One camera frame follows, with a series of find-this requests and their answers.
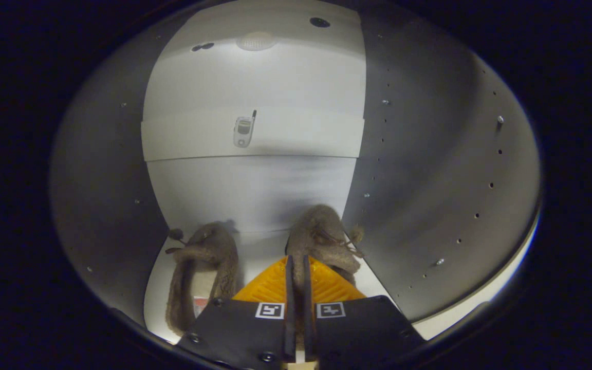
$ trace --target orange gripper base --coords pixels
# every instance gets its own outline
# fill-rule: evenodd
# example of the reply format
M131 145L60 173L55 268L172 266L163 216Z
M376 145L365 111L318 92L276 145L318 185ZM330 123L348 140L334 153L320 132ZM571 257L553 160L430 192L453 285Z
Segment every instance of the orange gripper base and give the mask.
M366 298L351 283L324 263L310 259L310 282L313 304L341 302Z
M245 302L287 303L286 265L287 256L262 271L232 299Z

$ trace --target brown plush toy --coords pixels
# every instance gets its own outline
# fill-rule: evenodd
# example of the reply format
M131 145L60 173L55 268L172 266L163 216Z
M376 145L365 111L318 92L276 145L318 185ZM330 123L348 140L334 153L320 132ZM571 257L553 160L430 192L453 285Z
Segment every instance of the brown plush toy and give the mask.
M362 253L353 250L350 243L362 240L362 229L355 226L350 233L350 242L346 242L344 227L339 215L330 206L319 204L299 218L291 229L285 253L293 256L294 287L303 290L303 256L310 255L327 264L344 279L355 285L353 274L360 269L360 263L354 255L363 257Z
M195 262L203 261L216 266L216 279L209 294L214 298L232 298L236 293L236 277L239 268L237 246L232 236L219 223L200 227L185 243L179 229L169 232L169 237L180 241L184 248L170 248L177 267L173 272L166 321L169 328L183 335L195 322L191 281L195 272Z

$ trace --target screw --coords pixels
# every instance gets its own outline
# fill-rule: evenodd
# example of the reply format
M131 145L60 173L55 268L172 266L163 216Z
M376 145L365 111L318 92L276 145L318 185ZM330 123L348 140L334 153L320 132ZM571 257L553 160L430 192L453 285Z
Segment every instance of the screw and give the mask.
M275 360L275 355L271 352L265 352L261 354L259 358L264 362L273 362L273 360Z
M193 343L200 343L200 337L198 337L197 334L191 333L189 334L189 339L191 340L191 342Z

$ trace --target white panel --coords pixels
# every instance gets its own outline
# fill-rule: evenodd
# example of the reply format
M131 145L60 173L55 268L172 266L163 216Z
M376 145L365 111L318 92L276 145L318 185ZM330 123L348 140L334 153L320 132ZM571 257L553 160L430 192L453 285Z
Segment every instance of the white panel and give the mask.
M206 157L148 162L169 227L185 233L212 221L237 232L291 228L324 203L342 215L355 159L311 156Z
M320 17L330 27L318 28ZM237 46L263 32L275 45ZM211 49L191 51L214 43ZM146 161L211 155L357 157L366 62L360 19L312 1L239 0L201 10L174 35L143 107ZM237 117L257 110L251 144L232 144Z
M358 157L364 120L331 110L257 107L248 147L233 144L237 117L244 107L193 110L141 124L146 161L226 155L325 155Z

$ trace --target mobile phone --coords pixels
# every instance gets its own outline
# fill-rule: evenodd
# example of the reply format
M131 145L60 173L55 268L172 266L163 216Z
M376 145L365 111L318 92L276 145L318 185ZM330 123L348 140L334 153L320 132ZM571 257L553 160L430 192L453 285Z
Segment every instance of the mobile phone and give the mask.
M257 110L253 110L253 117L237 117L237 122L234 124L234 136L232 138L235 146L247 147L251 143L256 115Z

